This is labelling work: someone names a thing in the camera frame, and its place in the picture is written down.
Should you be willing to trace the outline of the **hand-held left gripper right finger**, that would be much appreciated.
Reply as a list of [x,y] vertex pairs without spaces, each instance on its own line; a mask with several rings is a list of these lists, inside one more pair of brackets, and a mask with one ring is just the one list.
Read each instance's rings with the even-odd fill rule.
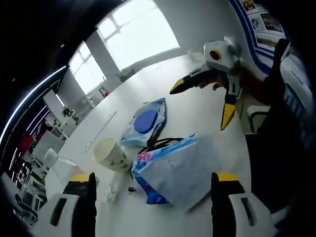
[[214,237],[275,236],[269,209],[235,175],[212,173],[211,201]]

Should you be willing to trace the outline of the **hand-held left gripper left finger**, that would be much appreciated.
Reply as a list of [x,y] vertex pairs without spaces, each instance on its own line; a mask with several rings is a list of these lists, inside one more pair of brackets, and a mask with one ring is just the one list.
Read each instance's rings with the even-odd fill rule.
[[55,194],[39,210],[38,237],[94,237],[97,180],[93,172],[70,179],[61,194]]

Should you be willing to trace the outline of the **person's right hand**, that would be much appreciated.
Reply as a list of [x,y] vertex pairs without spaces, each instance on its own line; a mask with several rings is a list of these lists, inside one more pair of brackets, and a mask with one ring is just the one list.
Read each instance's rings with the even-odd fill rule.
[[219,72],[213,73],[211,71],[205,72],[202,74],[202,82],[198,85],[200,89],[207,87],[208,85],[212,85],[213,91],[218,88],[226,88],[224,83],[222,82],[222,74]]

